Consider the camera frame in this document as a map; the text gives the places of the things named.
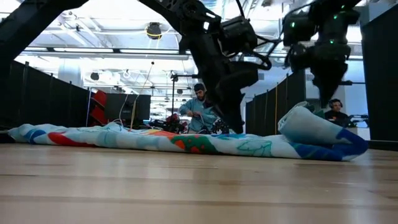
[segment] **ceiling light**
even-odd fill
[[[173,87],[172,86],[152,86],[151,88],[154,89],[167,89],[167,90],[171,90]],[[187,90],[189,87],[184,87],[184,86],[175,86],[174,89],[175,90]]]
[[[47,51],[45,47],[27,47],[26,51]]]
[[[129,54],[177,54],[178,50],[146,50],[146,49],[121,49],[122,53]]]
[[[95,53],[111,53],[113,49],[95,49],[95,48],[54,48],[57,52],[95,52]]]

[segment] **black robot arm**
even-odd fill
[[[350,4],[346,8],[350,9],[353,7],[351,4],[358,0],[348,1]],[[87,0],[25,0],[0,23],[0,68],[9,67],[11,61],[63,11],[80,7],[86,2]],[[325,81],[336,80],[335,76],[337,76],[340,82],[342,74],[345,73],[346,68],[343,66],[345,57],[342,55],[347,55],[347,47],[341,35],[346,33],[348,26],[346,24],[352,20],[347,21],[348,17],[345,17],[346,19],[339,20],[339,23],[330,22],[332,13],[346,11],[337,8],[337,6],[341,7],[342,0],[317,2],[320,3],[314,4],[308,14],[302,17],[287,16],[284,19],[284,44],[291,46],[292,49],[289,52],[287,65],[291,65],[294,70],[310,67],[316,78],[321,77],[320,94],[324,98],[323,86],[328,86],[328,82]],[[272,66],[267,56],[254,51],[259,45],[257,38],[265,40],[264,43],[273,42],[274,47],[279,40],[267,40],[257,36],[244,15],[222,22],[220,16],[208,10],[197,0],[141,0],[141,3],[165,17],[181,34],[180,53],[183,54],[188,49],[191,51],[198,67],[198,75],[206,86],[207,97],[215,113],[236,133],[242,133],[240,104],[244,95],[240,89],[257,82],[259,69],[269,70]],[[306,28],[305,32],[294,31],[294,26],[287,25],[295,23]],[[318,45],[306,49],[299,44],[300,41],[309,40],[317,31],[320,33]],[[324,44],[327,39],[324,36],[333,37],[339,45]],[[230,58],[240,52],[258,57],[262,63],[232,62]],[[328,68],[334,68],[334,66],[338,68],[334,71],[338,71],[339,74],[327,72]]]
[[[351,48],[347,45],[348,25],[355,24],[359,12],[353,8],[360,0],[316,0],[290,11],[283,20],[284,45],[290,50],[285,60],[292,71],[310,68],[313,84],[319,88],[322,106],[326,106],[347,71],[346,60]],[[309,12],[299,12],[309,6]],[[314,46],[305,47],[300,42],[309,41],[318,33]]]

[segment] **person in black shirt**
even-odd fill
[[[338,126],[346,126],[349,122],[349,117],[347,114],[340,112],[343,104],[339,99],[332,99],[329,101],[330,111],[325,113],[325,119],[337,124]]]

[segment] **red object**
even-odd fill
[[[108,123],[108,120],[105,118],[105,111],[97,105],[95,105],[94,109],[91,111],[90,116],[102,125]]]
[[[166,118],[166,122],[172,122],[172,121],[177,121],[177,120],[178,120],[177,114],[173,114],[172,116],[169,116],[168,118]]]
[[[77,146],[77,147],[95,147],[95,145],[75,142],[66,136],[64,136],[65,132],[63,133],[48,133],[49,139],[54,142],[55,144],[62,145],[62,146]]]
[[[101,90],[98,90],[93,97],[93,100],[97,102],[97,104],[101,105],[103,108],[105,107],[106,102],[106,93]]]

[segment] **light blue shirt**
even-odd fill
[[[205,101],[200,101],[197,98],[188,100],[184,105],[182,105],[179,109],[181,115],[186,115],[187,111],[190,110],[192,112],[199,112],[203,117],[203,124],[200,117],[194,116],[189,124],[189,129],[192,131],[200,131],[203,125],[207,127],[209,131],[211,131],[213,127],[213,123],[217,120],[217,116],[212,112],[211,107],[205,108],[203,103]]]

